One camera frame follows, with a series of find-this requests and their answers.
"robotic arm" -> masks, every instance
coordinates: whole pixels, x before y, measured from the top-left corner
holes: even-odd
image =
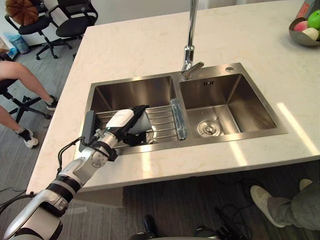
[[[83,185],[103,167],[114,161],[114,146],[137,132],[143,125],[148,105],[118,111],[108,122],[105,132],[98,131],[81,156],[70,162],[49,186],[40,191],[19,213],[6,230],[4,240],[56,240],[61,231],[60,217],[66,213],[70,201]]]

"white marble countertop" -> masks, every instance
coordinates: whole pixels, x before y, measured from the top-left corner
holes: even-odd
[[[119,156],[85,191],[265,168],[319,158],[320,51],[297,45],[288,27],[302,0],[199,10],[194,62],[240,62],[288,134]],[[91,83],[179,71],[189,13],[89,27],[39,153],[27,192],[55,178],[59,150],[80,136]],[[63,166],[75,147],[63,154]]]

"black cable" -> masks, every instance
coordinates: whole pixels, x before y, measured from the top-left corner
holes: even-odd
[[[59,168],[57,169],[57,173],[56,175],[58,175],[61,171],[62,171],[62,154],[68,149],[70,148],[72,145],[76,145],[76,143],[80,140],[84,139],[84,137],[80,136],[77,139],[73,140],[72,142],[70,142],[68,145],[64,146],[63,148],[60,149],[60,151],[58,152],[58,162],[59,162]]]
[[[19,197],[21,194],[23,194],[25,191],[23,192],[20,192],[18,195],[14,196],[13,198],[9,199],[8,201],[5,201],[3,203],[0,203],[0,208],[3,207],[3,205],[5,205],[6,203],[8,203],[9,201],[11,201],[12,199],[16,198],[16,197]]]
[[[16,190],[16,189],[14,189],[12,186],[9,186],[9,187],[7,187],[7,188],[4,188],[4,189],[0,190],[0,193],[6,191],[6,190],[8,190],[8,189],[11,189],[11,190],[14,191],[14,192],[24,192],[24,191],[26,191],[26,189]]]
[[[93,136],[89,143],[93,142],[94,140],[96,140],[97,137]],[[65,145],[63,148],[60,149],[59,153],[58,153],[58,162],[59,162],[59,168],[57,169],[57,173],[56,175],[58,175],[61,171],[62,171],[62,154],[68,149],[70,148],[72,145],[76,145],[76,143],[80,141],[81,144],[87,148],[91,148],[97,152],[99,152],[100,154],[102,154],[103,156],[105,156],[106,158],[109,158],[109,156],[107,154],[105,154],[103,151],[99,150],[98,148],[91,146],[90,144],[85,142],[85,137],[84,136],[80,136],[77,139],[75,139],[74,141],[70,142],[68,145]]]
[[[252,237],[253,237],[253,233],[252,233],[251,229],[248,227],[248,225],[246,225],[245,219],[244,219],[241,211],[244,210],[244,209],[247,209],[247,208],[249,208],[249,207],[251,207],[251,206],[253,206],[253,205],[255,204],[254,201],[253,201],[252,198],[251,198],[250,187],[253,186],[253,185],[259,185],[259,186],[265,188],[264,185],[263,185],[260,181],[258,181],[258,180],[256,180],[256,179],[253,179],[253,178],[245,178],[244,172],[241,172],[241,178],[240,178],[240,180],[236,180],[236,181],[233,181],[233,182],[222,181],[222,180],[220,180],[217,176],[213,176],[213,177],[214,177],[214,179],[215,179],[218,183],[223,184],[223,185],[241,184],[242,193],[243,193],[244,197],[246,198],[246,200],[247,200],[250,204],[249,204],[249,205],[246,205],[246,206],[243,206],[243,207],[237,207],[237,206],[235,206],[235,205],[233,205],[233,204],[226,204],[226,205],[224,205],[224,206],[222,207],[222,211],[223,211],[225,208],[228,208],[228,207],[232,207],[232,208],[236,209],[236,211],[233,213],[232,221],[234,221],[234,220],[235,220],[235,217],[237,216],[237,214],[239,214],[239,215],[240,215],[240,218],[241,218],[241,221],[242,221],[241,224],[245,226],[246,236],[247,236],[247,238],[248,238],[249,240],[251,240]]]
[[[20,196],[22,193],[20,193],[19,195],[15,196],[14,198],[2,203],[1,207],[0,207],[0,215],[3,213],[3,211],[10,206],[10,204],[14,203],[15,201],[17,200],[20,200],[20,199],[26,199],[26,198],[33,198],[36,196],[36,194],[33,194],[33,193],[30,193],[30,194],[27,194],[27,195],[22,195]]]

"gray pants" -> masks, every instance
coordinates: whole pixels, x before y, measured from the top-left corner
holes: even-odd
[[[299,228],[320,231],[320,183],[305,187],[292,200],[271,197],[269,212],[277,224],[295,225]]]

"dish rack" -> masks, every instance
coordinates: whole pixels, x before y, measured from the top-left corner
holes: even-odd
[[[146,142],[140,145],[167,143],[186,139],[187,129],[183,120],[180,102],[175,98],[170,103],[170,105],[149,107],[145,110],[152,129],[146,131]],[[118,111],[94,112],[91,110],[87,112],[82,132],[85,142],[96,133],[97,129],[104,130],[107,123]],[[114,148],[125,147],[129,146],[121,141]],[[79,150],[82,151],[83,149],[84,146],[80,145]]]

